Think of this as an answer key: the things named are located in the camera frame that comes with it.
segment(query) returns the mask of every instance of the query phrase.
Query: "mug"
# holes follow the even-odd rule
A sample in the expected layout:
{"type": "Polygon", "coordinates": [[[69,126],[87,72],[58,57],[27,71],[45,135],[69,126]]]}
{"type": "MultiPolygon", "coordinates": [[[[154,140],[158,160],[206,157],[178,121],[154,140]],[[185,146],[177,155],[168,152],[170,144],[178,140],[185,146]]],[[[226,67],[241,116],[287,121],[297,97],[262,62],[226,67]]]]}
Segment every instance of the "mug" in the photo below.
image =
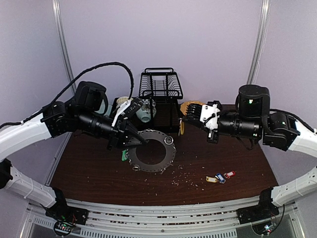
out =
{"type": "MultiPolygon", "coordinates": [[[[155,108],[155,106],[156,103],[154,102],[154,100],[152,100],[153,117],[157,113],[157,109],[155,108]]],[[[143,123],[147,123],[151,120],[151,106],[149,99],[143,100],[143,106],[136,112],[136,115],[138,119],[140,119],[143,123]]]]}

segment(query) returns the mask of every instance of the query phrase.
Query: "gear ring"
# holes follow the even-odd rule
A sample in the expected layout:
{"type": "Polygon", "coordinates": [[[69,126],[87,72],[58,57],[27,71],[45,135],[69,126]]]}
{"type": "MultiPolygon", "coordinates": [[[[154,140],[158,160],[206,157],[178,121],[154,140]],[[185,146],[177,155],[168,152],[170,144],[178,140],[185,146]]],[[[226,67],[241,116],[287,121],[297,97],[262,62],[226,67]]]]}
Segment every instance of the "gear ring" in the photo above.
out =
{"type": "Polygon", "coordinates": [[[129,159],[132,166],[139,166],[140,170],[150,173],[163,172],[168,166],[170,166],[175,158],[176,149],[174,143],[166,143],[166,138],[169,138],[168,135],[157,130],[144,130],[140,131],[141,135],[146,140],[156,140],[160,142],[165,148],[165,157],[164,159],[154,165],[148,165],[143,163],[137,157],[136,150],[137,148],[127,149],[126,156],[129,159]]]}

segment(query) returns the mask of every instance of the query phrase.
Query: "wooden table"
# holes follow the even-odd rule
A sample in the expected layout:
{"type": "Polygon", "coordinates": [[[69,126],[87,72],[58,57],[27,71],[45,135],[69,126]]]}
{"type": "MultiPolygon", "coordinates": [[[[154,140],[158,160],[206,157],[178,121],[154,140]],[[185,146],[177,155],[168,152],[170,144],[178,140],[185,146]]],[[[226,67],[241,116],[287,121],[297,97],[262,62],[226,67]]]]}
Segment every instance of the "wooden table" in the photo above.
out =
{"type": "MultiPolygon", "coordinates": [[[[88,202],[184,205],[252,197],[277,185],[259,145],[248,151],[235,138],[221,136],[218,144],[206,138],[205,132],[187,124],[184,135],[174,135],[173,166],[154,174],[133,171],[128,161],[121,161],[120,150],[106,150],[104,139],[73,135],[51,186],[62,189],[67,198],[88,202]],[[206,182],[206,176],[230,171],[236,176],[225,184],[206,182]]],[[[140,152],[152,161],[162,156],[159,147],[140,152]]]]}

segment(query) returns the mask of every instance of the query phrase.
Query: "black wire rack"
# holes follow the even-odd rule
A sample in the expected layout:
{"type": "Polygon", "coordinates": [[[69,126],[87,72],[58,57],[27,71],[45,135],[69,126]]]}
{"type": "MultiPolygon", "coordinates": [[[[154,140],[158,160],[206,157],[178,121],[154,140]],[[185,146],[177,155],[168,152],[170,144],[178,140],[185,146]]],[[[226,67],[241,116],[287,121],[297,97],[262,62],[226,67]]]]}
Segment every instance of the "black wire rack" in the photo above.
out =
{"type": "Polygon", "coordinates": [[[173,68],[146,68],[141,74],[139,97],[150,100],[151,120],[144,126],[165,133],[179,131],[178,100],[183,99],[183,91],[173,68]],[[155,117],[152,100],[156,102],[155,117]]]}
{"type": "Polygon", "coordinates": [[[141,74],[139,97],[183,99],[183,91],[173,68],[146,68],[141,74]]]}

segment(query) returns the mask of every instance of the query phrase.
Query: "white wall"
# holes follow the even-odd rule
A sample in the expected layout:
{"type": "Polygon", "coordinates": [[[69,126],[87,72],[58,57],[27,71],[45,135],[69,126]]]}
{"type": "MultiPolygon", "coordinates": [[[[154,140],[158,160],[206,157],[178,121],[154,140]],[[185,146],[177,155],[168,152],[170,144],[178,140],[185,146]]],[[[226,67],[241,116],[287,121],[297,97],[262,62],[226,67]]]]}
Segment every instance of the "white wall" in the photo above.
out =
{"type": "MultiPolygon", "coordinates": [[[[51,0],[0,0],[0,124],[21,121],[68,83],[51,0]]],[[[67,92],[64,99],[71,97],[67,92]]],[[[8,159],[45,182],[63,137],[31,145],[8,159]]],[[[0,237],[15,238],[27,201],[0,190],[0,237]]]]}
{"type": "MultiPolygon", "coordinates": [[[[270,89],[271,108],[293,112],[317,127],[317,1],[274,0],[256,84],[270,89]]],[[[303,175],[317,159],[263,147],[279,184],[303,175]]],[[[317,193],[298,199],[308,237],[317,233],[317,193]]]]}
{"type": "MultiPolygon", "coordinates": [[[[260,0],[63,0],[60,3],[75,75],[107,61],[127,64],[139,93],[146,67],[173,67],[185,100],[232,103],[251,66],[260,0]]],[[[120,68],[83,77],[108,88],[112,102],[129,93],[120,68]]]]}

